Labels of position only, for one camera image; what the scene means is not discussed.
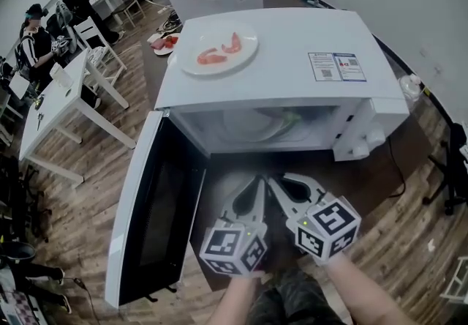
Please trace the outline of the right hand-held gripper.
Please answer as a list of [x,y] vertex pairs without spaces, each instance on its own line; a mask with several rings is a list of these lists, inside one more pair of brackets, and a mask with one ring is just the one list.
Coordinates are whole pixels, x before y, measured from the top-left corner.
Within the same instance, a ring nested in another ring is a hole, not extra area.
[[295,246],[326,264],[357,239],[361,216],[344,196],[335,196],[310,176],[283,173],[268,186],[286,217]]

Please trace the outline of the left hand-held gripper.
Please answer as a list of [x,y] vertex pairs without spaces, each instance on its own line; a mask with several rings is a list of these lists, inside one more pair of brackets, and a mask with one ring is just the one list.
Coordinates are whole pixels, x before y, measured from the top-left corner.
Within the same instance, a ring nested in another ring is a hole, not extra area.
[[262,276],[262,260],[268,251],[266,195],[266,181],[256,175],[227,196],[200,249],[199,256],[211,271],[230,277]]

